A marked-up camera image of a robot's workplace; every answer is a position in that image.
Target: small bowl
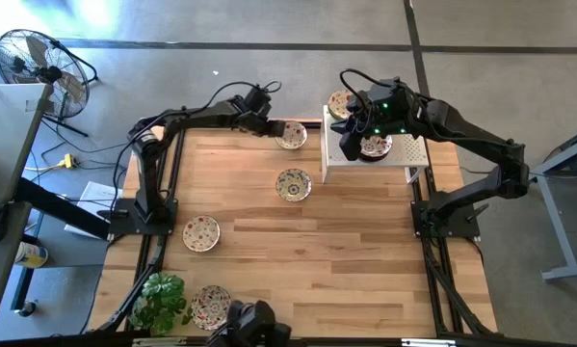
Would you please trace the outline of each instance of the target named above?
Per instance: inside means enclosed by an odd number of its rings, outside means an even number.
[[[194,252],[207,252],[220,241],[220,224],[209,216],[195,216],[183,227],[183,243]]]
[[[284,128],[284,135],[276,137],[277,144],[285,149],[297,149],[307,141],[307,129],[298,121],[288,120]]]
[[[197,327],[213,331],[226,322],[230,307],[230,294],[218,285],[207,285],[192,299],[192,314]]]
[[[350,101],[353,94],[349,90],[340,90],[333,92],[328,98],[328,112],[336,120],[345,120],[350,115],[350,111],[346,109],[348,101]]]
[[[311,177],[303,170],[288,169],[277,177],[275,189],[284,200],[301,201],[311,192]]]
[[[380,136],[370,136],[369,139],[361,139],[361,153],[359,159],[367,162],[376,162],[384,159],[393,147],[391,135],[386,138]]]

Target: yellow plug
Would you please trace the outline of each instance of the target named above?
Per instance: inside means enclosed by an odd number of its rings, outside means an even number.
[[[66,154],[64,161],[66,164],[66,169],[72,169],[74,167],[74,157],[71,154]]]
[[[64,160],[60,161],[59,164],[55,165],[55,167],[73,169],[74,168],[74,157],[69,153],[66,154],[66,157],[64,157]]]

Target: plate on rack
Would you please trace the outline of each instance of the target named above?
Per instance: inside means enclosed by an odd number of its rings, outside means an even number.
[[[364,161],[379,161],[388,154],[392,147],[393,138],[391,135],[384,139],[376,135],[370,136],[369,139],[362,138],[359,158]]]

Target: white paper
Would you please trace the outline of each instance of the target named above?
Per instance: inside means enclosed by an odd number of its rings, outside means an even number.
[[[118,190],[118,198],[121,197],[123,194],[123,190]],[[80,200],[95,200],[95,202],[91,201],[78,201],[76,205],[88,212],[95,214],[97,217],[97,211],[101,210],[109,210],[111,206],[112,199],[115,197],[115,187],[107,186],[104,184],[99,184],[95,182],[87,183],[87,187],[85,187],[85,191],[83,195],[80,197]],[[66,225],[66,231],[71,231],[83,236],[89,236],[99,239],[99,237],[95,237],[78,227],[73,227],[71,225]]]

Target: fan guard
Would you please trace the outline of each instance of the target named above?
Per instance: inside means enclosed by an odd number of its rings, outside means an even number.
[[[57,40],[32,30],[11,30],[0,38],[0,74],[6,83],[53,87],[48,116],[71,118],[89,100],[89,80],[74,56]]]

